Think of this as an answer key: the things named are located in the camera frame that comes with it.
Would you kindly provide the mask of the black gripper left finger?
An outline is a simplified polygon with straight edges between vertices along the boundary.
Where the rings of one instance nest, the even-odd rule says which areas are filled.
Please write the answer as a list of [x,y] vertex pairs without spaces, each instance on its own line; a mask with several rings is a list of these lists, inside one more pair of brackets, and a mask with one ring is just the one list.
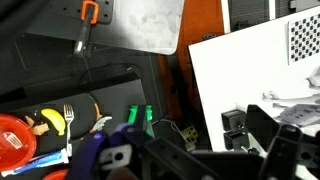
[[192,155],[165,139],[142,148],[143,180],[220,180],[220,176]]

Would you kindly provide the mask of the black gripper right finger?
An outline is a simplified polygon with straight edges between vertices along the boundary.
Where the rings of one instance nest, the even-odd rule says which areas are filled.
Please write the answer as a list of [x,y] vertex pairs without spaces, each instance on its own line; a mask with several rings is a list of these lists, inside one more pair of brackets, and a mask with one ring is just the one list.
[[301,165],[320,178],[319,135],[304,134],[298,127],[277,123],[258,105],[247,106],[246,127],[267,153],[259,170],[259,180],[297,180]]

